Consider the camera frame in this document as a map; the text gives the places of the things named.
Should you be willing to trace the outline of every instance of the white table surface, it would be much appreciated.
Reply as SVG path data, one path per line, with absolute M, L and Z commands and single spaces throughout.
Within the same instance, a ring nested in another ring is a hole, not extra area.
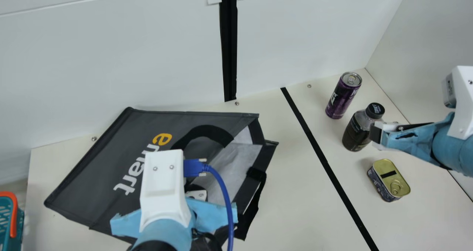
M 473 250 L 473 203 L 446 170 L 402 152 L 381 152 L 371 145 L 357 153 L 343 147 L 341 137 L 351 115 L 370 102 L 385 107 L 385 121 L 407 123 L 366 70 L 356 72 L 363 83 L 340 120 L 325 114 L 339 76 L 287 89 L 378 249 Z M 425 119 L 431 122 L 428 113 Z M 375 160 L 383 158 L 394 162 L 411 187 L 409 195 L 392 203 L 380 198 L 366 174 Z
M 246 241 L 236 240 L 234 249 L 369 250 L 281 91 L 275 89 L 238 101 L 239 106 L 228 102 L 197 111 L 260 113 L 265 138 L 278 141 L 279 146 L 267 169 L 260 211 Z M 124 251 L 129 246 L 69 221 L 43 205 L 92 146 L 92 136 L 32 150 L 26 206 L 30 233 L 24 236 L 26 251 Z M 365 192 L 372 193 L 372 187 Z

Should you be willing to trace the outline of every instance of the black bottle cap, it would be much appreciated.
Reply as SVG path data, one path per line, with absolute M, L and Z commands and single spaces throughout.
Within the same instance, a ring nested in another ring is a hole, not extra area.
M 375 120 L 381 119 L 381 117 L 383 117 L 384 111 L 383 105 L 376 102 L 370 103 L 365 110 L 366 115 Z

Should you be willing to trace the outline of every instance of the blue protective cover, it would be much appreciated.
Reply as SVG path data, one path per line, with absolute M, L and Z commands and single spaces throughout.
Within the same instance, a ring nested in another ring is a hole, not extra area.
M 380 144 L 473 177 L 473 136 L 461 140 L 447 135 L 454 116 L 451 112 L 438 123 L 400 132 L 383 131 Z

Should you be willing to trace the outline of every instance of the black tote bag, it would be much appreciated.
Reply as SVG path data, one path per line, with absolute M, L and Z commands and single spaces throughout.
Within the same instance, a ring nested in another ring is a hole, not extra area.
M 244 240 L 266 182 L 277 142 L 265 140 L 254 113 L 162 112 L 126 108 L 44 205 L 67 219 L 111 235 L 110 219 L 140 208 L 142 163 L 146 152 L 182 149 L 187 159 L 207 158 L 222 175 L 238 207 L 235 237 Z M 208 191 L 208 201 L 223 197 L 210 177 L 188 180 Z M 225 228 L 216 231 L 221 244 Z M 133 244 L 135 238 L 116 237 Z

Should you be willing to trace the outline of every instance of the black stripe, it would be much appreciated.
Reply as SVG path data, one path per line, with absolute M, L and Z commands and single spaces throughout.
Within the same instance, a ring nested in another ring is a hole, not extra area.
M 395 175 L 397 172 L 395 170 L 392 170 L 390 172 L 387 172 L 385 174 L 381 174 L 381 178 L 384 179 L 386 177 L 389 177 L 389 176 L 392 176 L 392 175 Z
M 237 0 L 220 3 L 223 93 L 225 101 L 237 99 Z
M 366 229 L 365 225 L 363 225 L 363 222 L 361 221 L 360 216 L 358 216 L 358 213 L 356 212 L 355 208 L 353 207 L 350 200 L 348 199 L 347 194 L 345 193 L 345 191 L 341 187 L 340 182 L 338 182 L 337 177 L 333 173 L 333 170 L 331 170 L 330 165 L 328 164 L 328 161 L 327 161 L 324 153 L 322 152 L 321 148 L 319 147 L 319 144 L 317 143 L 317 140 L 314 138 L 314 135 L 310 131 L 309 126 L 307 126 L 307 123 L 304 120 L 304 118 L 302 117 L 302 114 L 297 109 L 296 104 L 294 103 L 294 101 L 292 101 L 292 98 L 289 95 L 289 92 L 287 92 L 286 88 L 281 88 L 281 91 L 282 91 L 282 94 L 284 94 L 284 96 L 287 100 L 287 103 L 289 103 L 289 106 L 291 107 L 292 111 L 294 112 L 294 115 L 296 116 L 297 120 L 299 120 L 300 126 L 302 126 L 302 129 L 306 133 L 306 136 L 309 139 L 309 142 L 311 143 L 312 148 L 314 148 L 314 151 L 316 152 L 317 157 L 319 158 L 322 166 L 326 170 L 326 173 L 327 173 L 328 177 L 330 178 L 331 183 L 333 184 L 333 186 L 337 190 L 338 195 L 340 196 L 341 200 L 345 204 L 345 207 L 347 208 L 348 212 L 350 213 L 350 215 L 351 215 L 353 221 L 355 222 L 356 226 L 360 230 L 361 235 L 363 236 L 363 238 L 365 238 L 366 244 L 368 244 L 369 248 L 372 251 L 378 251 L 378 248 L 377 248 L 375 242 L 373 241 L 373 239 L 371 238 L 370 233 L 368 233 L 368 230 Z

